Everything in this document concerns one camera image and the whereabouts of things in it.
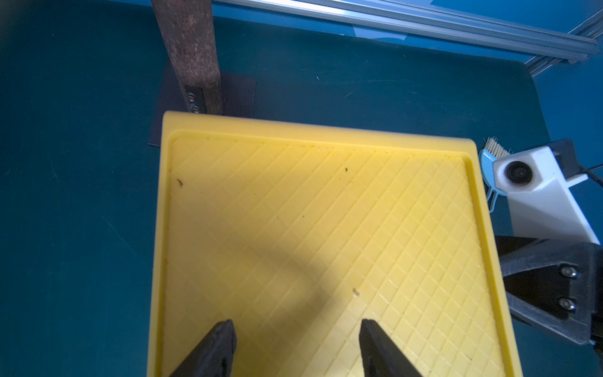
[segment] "dark green table surface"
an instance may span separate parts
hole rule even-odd
[[[257,80],[256,118],[497,136],[514,150],[549,139],[520,63],[228,19],[215,29],[222,69]],[[34,3],[4,29],[0,376],[145,374],[159,164],[147,137],[165,61],[146,7]],[[518,326],[528,376],[593,363]]]

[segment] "rusty metal post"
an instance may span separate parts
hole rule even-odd
[[[211,0],[151,0],[151,3],[180,85],[200,89],[205,111],[222,115]]]

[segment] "metal frame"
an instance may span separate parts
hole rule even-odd
[[[396,0],[220,0],[228,4],[581,62],[595,39]]]
[[[603,9],[599,10],[597,13],[590,16],[586,21],[576,26],[574,29],[572,29],[572,31],[569,32],[569,34],[591,39],[599,37],[601,34],[603,34]],[[532,59],[528,60],[526,65],[532,77],[535,77],[536,75],[544,72],[546,69],[561,61],[562,59],[559,58],[536,55]],[[575,63],[576,61],[570,59],[569,62]]]

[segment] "screw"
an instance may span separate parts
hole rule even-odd
[[[572,266],[561,266],[561,269],[559,270],[559,272],[565,276],[565,277],[569,277],[570,279],[575,278],[576,276],[578,276],[578,272],[576,271],[575,268],[573,268]]]
[[[558,303],[559,303],[559,306],[565,310],[568,310],[568,311],[576,310],[576,304],[574,304],[573,301],[571,301],[570,299],[567,299],[565,297],[560,298]]]

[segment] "yellow plastic tray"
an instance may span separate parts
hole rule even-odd
[[[423,376],[521,376],[475,144],[166,113],[147,375],[227,318],[233,376],[361,377],[362,318]]]

